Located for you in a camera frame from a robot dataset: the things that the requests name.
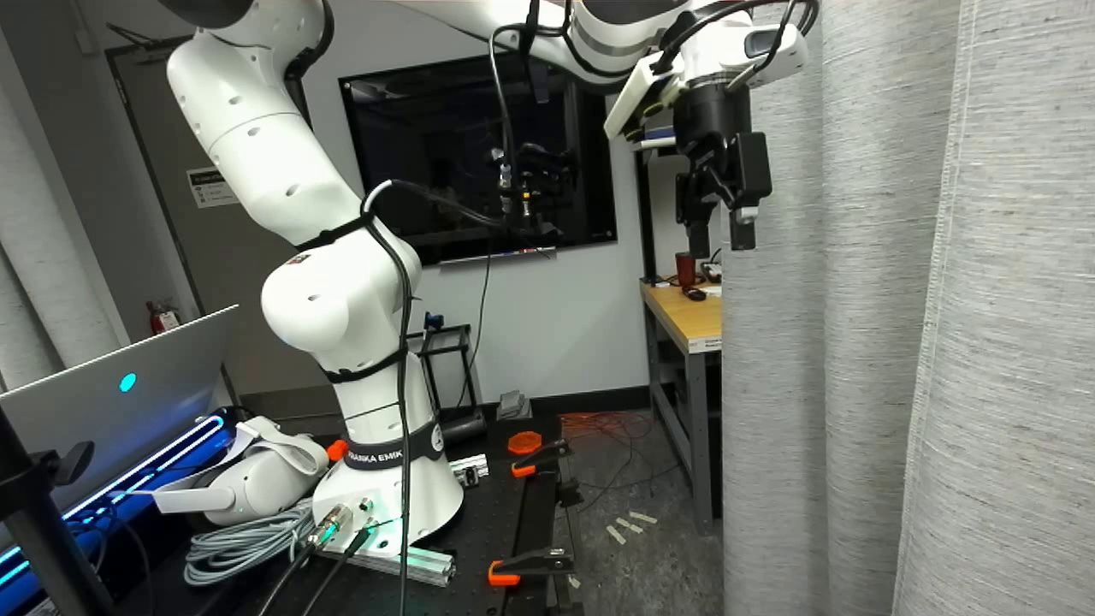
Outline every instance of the gray curtain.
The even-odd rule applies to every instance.
[[[1095,4],[823,0],[725,262],[725,612],[1095,612]]]
[[[120,314],[0,34],[0,389],[120,341]]]

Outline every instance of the wall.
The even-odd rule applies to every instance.
[[[152,4],[84,0],[84,11],[101,44],[122,44],[101,29],[106,22],[152,39],[184,32]],[[335,44],[309,73],[305,89],[314,135],[338,173],[358,185],[338,76],[482,56],[482,40],[375,0],[330,0],[330,11],[338,19]],[[611,247],[563,251],[550,262],[492,264],[479,352],[479,382],[488,402],[501,389],[545,397],[638,388],[646,380],[636,292],[636,190],[628,165],[626,143],[611,143],[620,215],[620,239]],[[475,323],[479,285],[482,266],[425,272],[412,324],[419,324],[419,311],[442,311],[449,323]]]
[[[78,49],[67,0],[0,4],[0,29],[126,331],[146,335],[143,303],[192,293],[106,58]]]

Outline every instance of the desk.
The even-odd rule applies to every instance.
[[[722,358],[722,299],[689,303],[679,287],[644,285],[644,309],[649,402],[689,474],[693,518],[710,524],[718,476],[710,413],[718,413],[718,408],[710,408],[707,369],[718,369]]]
[[[530,483],[508,481],[508,463],[501,455],[506,434],[516,428],[545,431],[545,442],[557,439],[557,419],[540,419],[535,423],[495,423],[495,446],[488,455],[488,481],[465,489],[465,507],[436,536],[419,549],[436,549],[455,556],[455,575],[449,589],[407,583],[409,616],[540,616],[548,606],[548,583],[527,577],[520,593],[492,593],[482,575],[492,558],[550,549],[553,489],[557,465],[545,463],[540,476]],[[271,585],[284,572],[284,558],[253,570],[211,593],[184,589],[182,556],[158,570],[152,583],[141,585],[120,606],[120,616],[253,616],[265,598]],[[295,575],[271,616],[296,616],[329,572],[329,563],[314,563]],[[375,575],[361,570],[342,570],[326,589],[314,612],[321,616],[393,616],[401,583],[393,575]]]

